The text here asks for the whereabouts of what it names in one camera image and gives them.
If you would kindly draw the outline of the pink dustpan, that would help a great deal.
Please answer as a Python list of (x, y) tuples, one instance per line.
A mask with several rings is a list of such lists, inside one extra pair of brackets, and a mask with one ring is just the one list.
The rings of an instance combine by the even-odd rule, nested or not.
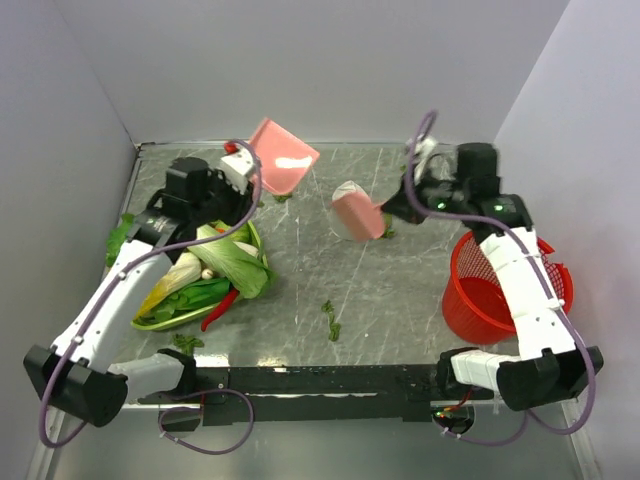
[(261, 161), (262, 185), (274, 195), (291, 193), (320, 153), (275, 121), (265, 118), (249, 140)]

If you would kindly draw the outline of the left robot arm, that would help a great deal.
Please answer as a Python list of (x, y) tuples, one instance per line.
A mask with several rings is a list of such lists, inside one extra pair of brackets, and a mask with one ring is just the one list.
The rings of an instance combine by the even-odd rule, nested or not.
[(252, 178), (258, 161), (243, 151), (215, 167), (178, 158), (165, 185), (136, 215), (119, 255), (90, 301), (48, 348), (34, 345), (23, 364), (41, 399), (95, 427), (112, 421), (122, 406), (165, 392), (176, 402), (198, 387), (194, 358), (163, 349), (141, 361), (114, 363), (119, 343), (153, 287), (196, 242), (197, 229), (221, 220), (241, 225), (254, 213)]

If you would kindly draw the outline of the pink hand brush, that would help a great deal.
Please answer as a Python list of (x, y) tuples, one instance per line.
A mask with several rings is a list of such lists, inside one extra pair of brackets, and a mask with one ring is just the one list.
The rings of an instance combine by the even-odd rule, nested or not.
[(381, 207), (361, 192), (351, 192), (332, 202), (340, 222), (357, 242), (379, 239), (386, 223)]

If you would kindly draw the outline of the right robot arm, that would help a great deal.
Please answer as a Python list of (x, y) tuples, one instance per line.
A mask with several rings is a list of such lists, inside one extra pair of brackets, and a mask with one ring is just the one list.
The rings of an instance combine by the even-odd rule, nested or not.
[(428, 217), (463, 223), (496, 276), (518, 340), (515, 356), (472, 348), (443, 354), (438, 390), (453, 399), (471, 386), (492, 390), (514, 411), (580, 394), (591, 407), (602, 354), (586, 346), (570, 324), (523, 200), (502, 192), (497, 150), (488, 143), (457, 146), (448, 179), (432, 173), (434, 155), (427, 144), (409, 147), (408, 155), (399, 190), (383, 204), (383, 212), (413, 224)]

